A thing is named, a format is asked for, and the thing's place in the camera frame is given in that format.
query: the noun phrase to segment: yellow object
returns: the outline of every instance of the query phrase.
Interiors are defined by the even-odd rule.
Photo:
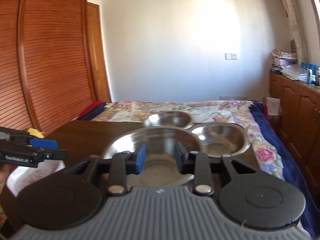
[[[27,132],[30,135],[36,136],[38,138],[44,138],[42,132],[38,131],[37,129],[29,128]]]

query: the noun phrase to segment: floral blanket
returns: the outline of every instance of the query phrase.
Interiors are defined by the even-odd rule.
[[[232,122],[241,125],[248,133],[253,152],[261,170],[283,179],[283,165],[276,148],[261,134],[259,125],[250,113],[251,101],[206,101],[195,103],[144,103],[121,101],[109,103],[105,111],[92,121],[143,122],[150,114],[180,110],[190,114],[195,123]]]

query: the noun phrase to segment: curtain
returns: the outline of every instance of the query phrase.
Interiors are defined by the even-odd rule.
[[[299,11],[296,5],[296,0],[282,0],[284,8],[287,11],[289,22],[292,28],[293,38],[297,46],[298,64],[308,62],[305,43],[299,25]]]

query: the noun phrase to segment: bowl rim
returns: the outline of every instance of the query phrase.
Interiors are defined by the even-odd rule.
[[[117,137],[115,140],[113,140],[110,144],[108,144],[106,146],[106,148],[103,150],[103,152],[100,154],[100,157],[102,159],[104,159],[104,155],[106,152],[108,152],[109,148],[111,147],[111,145],[113,145],[117,140],[119,140],[120,138],[124,137],[124,136],[127,136],[129,134],[132,134],[134,132],[138,132],[138,131],[142,131],[142,130],[156,130],[156,129],[170,129],[170,130],[179,130],[179,131],[183,131],[183,132],[186,132],[188,134],[190,134],[198,143],[199,147],[200,147],[200,150],[199,152],[204,152],[204,145],[203,143],[201,142],[201,140],[198,138],[198,136],[196,136],[194,133],[192,133],[190,130],[186,130],[184,128],[180,128],[180,127],[176,127],[176,126],[152,126],[152,127],[143,127],[143,128],[140,128],[140,129],[136,129],[136,130],[132,130],[130,132],[127,132],[119,137]]]
[[[242,148],[238,151],[236,151],[235,153],[230,154],[231,156],[236,156],[236,155],[240,155],[242,153],[245,153],[249,147],[251,146],[251,142],[249,141],[249,137],[248,134],[246,132],[246,130],[244,129],[244,127],[242,127],[241,125],[237,124],[237,123],[230,123],[230,122],[205,122],[205,123],[200,123],[197,124],[195,126],[192,127],[192,129],[189,129],[191,131],[191,133],[193,133],[193,131],[199,127],[204,127],[204,126],[216,126],[216,125],[223,125],[223,126],[232,126],[234,128],[237,128],[243,135],[244,135],[244,145],[242,146]],[[206,153],[210,158],[221,158],[221,155],[212,155],[209,153]]]
[[[149,117],[150,116],[152,116],[153,114],[164,114],[164,113],[166,113],[166,112],[170,112],[170,113],[172,113],[172,112],[177,112],[177,113],[183,113],[183,114],[186,114],[188,117],[189,117],[189,122],[184,126],[184,127],[179,127],[179,126],[168,126],[168,125],[158,125],[158,126],[147,126],[147,124],[146,124],[146,122],[147,122],[147,120],[149,119]],[[145,127],[145,128],[149,128],[149,127],[162,127],[162,126],[167,126],[167,127],[177,127],[177,128],[183,128],[183,129],[189,129],[189,128],[191,128],[192,126],[193,126],[193,118],[192,118],[192,116],[191,116],[191,114],[188,114],[188,113],[186,113],[186,112],[184,112],[184,111],[181,111],[181,110],[164,110],[164,111],[162,111],[162,112],[156,112],[156,113],[152,113],[152,114],[150,114],[150,115],[148,115],[148,117],[143,121],[143,126]]]

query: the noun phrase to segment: large metal bowl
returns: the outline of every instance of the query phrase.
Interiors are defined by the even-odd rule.
[[[191,131],[204,145],[204,152],[209,157],[220,158],[224,154],[244,153],[250,142],[244,128],[238,124],[209,122],[196,125]]]
[[[145,121],[145,127],[175,126],[188,129],[192,126],[192,117],[182,111],[163,111],[150,115]]]
[[[142,173],[128,175],[131,186],[175,186],[187,183],[193,175],[181,175],[174,158],[174,146],[181,142],[187,151],[202,151],[200,140],[190,131],[177,127],[159,126],[132,131],[115,140],[102,154],[110,159],[119,152],[134,152],[140,143],[146,144],[147,156]]]

